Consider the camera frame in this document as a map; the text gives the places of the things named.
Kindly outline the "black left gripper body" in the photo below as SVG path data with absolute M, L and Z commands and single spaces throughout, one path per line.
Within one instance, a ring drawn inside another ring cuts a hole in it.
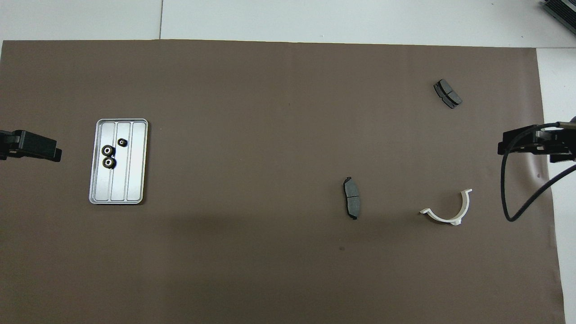
M 20 136 L 15 135 L 14 132 L 0 131 L 0 159 L 2 161 L 8 158 L 19 158 L 19 153 L 12 152 L 13 144 L 18 144 L 20 141 Z

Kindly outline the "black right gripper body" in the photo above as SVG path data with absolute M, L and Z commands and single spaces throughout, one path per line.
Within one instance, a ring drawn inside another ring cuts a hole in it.
M 549 155 L 549 162 L 567 162 L 576 159 L 576 130 L 559 129 L 546 130 L 550 139 L 545 144 L 545 151 Z

